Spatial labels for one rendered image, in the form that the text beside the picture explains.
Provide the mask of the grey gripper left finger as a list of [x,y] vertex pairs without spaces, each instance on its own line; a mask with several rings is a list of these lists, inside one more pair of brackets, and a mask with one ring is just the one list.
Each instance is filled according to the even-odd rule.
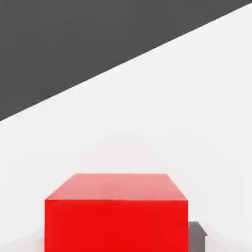
[[21,239],[18,248],[20,252],[44,252],[43,231],[37,231],[31,236]]

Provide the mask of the small red cube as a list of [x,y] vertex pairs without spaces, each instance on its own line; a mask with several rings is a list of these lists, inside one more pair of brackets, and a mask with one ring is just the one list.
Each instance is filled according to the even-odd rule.
[[44,252],[189,252],[188,200],[166,174],[74,174],[45,199]]

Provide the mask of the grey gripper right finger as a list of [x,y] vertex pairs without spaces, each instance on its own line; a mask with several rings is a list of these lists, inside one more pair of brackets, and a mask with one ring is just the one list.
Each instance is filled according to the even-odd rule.
[[207,233],[199,222],[189,222],[189,252],[233,252],[225,238]]

